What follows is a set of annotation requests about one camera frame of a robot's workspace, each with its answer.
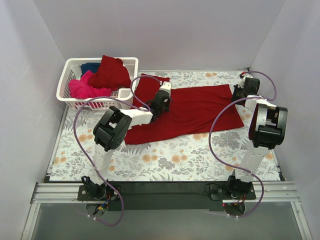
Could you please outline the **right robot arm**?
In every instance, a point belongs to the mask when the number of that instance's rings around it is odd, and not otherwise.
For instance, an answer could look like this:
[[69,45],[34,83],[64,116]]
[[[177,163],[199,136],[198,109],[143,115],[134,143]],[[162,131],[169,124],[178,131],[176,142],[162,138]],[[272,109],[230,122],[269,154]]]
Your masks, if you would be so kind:
[[234,86],[232,94],[232,102],[253,112],[246,153],[227,180],[226,192],[233,199],[253,192],[253,174],[266,155],[281,145],[285,138],[288,109],[274,105],[258,95],[259,87],[259,79],[245,76]]

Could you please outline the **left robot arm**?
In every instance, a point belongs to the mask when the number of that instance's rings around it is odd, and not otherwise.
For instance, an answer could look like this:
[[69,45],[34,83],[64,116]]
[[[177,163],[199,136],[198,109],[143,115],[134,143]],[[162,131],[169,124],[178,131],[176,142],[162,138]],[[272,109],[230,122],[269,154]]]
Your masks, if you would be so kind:
[[171,91],[160,89],[146,107],[119,109],[109,107],[93,129],[95,154],[90,160],[93,173],[83,176],[81,181],[86,192],[95,200],[104,199],[107,194],[107,175],[114,151],[121,145],[132,127],[148,125],[169,111]]

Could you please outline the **red t shirt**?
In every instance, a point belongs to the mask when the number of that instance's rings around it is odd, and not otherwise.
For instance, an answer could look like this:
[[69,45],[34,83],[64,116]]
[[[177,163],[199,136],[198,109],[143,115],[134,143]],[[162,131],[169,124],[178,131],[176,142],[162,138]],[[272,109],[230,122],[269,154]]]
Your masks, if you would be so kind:
[[231,103],[228,84],[171,89],[169,111],[150,123],[133,126],[125,136],[127,145],[172,139],[182,135],[242,128],[243,121],[233,105],[214,123],[218,114]]

